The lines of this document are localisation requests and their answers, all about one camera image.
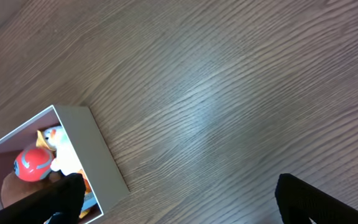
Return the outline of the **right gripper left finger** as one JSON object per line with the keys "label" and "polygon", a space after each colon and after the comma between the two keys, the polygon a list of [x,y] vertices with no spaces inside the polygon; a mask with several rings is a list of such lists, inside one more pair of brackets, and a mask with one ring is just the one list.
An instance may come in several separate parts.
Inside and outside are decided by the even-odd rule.
{"label": "right gripper left finger", "polygon": [[85,190],[82,175],[70,174],[0,210],[0,223],[77,223]]}

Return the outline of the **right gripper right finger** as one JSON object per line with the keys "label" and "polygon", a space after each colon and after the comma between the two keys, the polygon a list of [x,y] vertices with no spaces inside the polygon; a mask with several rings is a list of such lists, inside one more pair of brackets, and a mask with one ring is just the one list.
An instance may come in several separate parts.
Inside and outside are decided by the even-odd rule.
{"label": "right gripper right finger", "polygon": [[284,224],[358,224],[358,211],[291,174],[280,174],[275,198]]}

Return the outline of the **red eyeball toy ball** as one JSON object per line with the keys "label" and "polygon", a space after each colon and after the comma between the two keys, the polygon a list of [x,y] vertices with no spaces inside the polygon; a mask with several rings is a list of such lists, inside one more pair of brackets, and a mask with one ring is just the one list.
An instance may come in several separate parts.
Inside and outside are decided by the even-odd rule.
{"label": "red eyeball toy ball", "polygon": [[26,182],[37,182],[51,173],[54,155],[48,149],[34,147],[23,150],[14,161],[15,175]]}

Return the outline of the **brown furry plush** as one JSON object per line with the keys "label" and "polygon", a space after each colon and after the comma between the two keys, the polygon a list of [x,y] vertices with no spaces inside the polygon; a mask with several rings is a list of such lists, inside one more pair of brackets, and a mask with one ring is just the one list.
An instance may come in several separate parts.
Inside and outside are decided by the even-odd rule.
{"label": "brown furry plush", "polygon": [[39,190],[45,189],[61,178],[62,175],[59,172],[52,171],[43,180],[36,182],[26,182],[18,178],[15,172],[11,172],[4,178],[2,183],[2,205],[4,208],[6,208]]}

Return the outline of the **white orange plush duck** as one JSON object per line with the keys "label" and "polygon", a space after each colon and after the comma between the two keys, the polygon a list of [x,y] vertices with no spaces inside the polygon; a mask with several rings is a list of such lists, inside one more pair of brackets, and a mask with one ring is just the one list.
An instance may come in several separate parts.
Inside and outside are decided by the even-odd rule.
{"label": "white orange plush duck", "polygon": [[36,146],[46,148],[55,154],[50,165],[51,170],[61,171],[63,175],[81,174],[85,182],[85,192],[88,194],[92,191],[81,162],[62,126],[54,126],[43,131],[38,130]]}

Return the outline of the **white box pink interior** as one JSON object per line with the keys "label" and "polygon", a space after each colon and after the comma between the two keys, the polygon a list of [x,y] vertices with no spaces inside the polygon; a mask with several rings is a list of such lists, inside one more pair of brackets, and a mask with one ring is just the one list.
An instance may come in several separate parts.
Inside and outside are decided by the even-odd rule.
{"label": "white box pink interior", "polygon": [[129,189],[98,128],[85,106],[51,105],[0,139],[0,210],[3,209],[1,187],[5,176],[13,170],[16,156],[35,146],[37,130],[61,125],[89,180],[96,206],[80,220],[92,223],[110,211],[129,194]]}

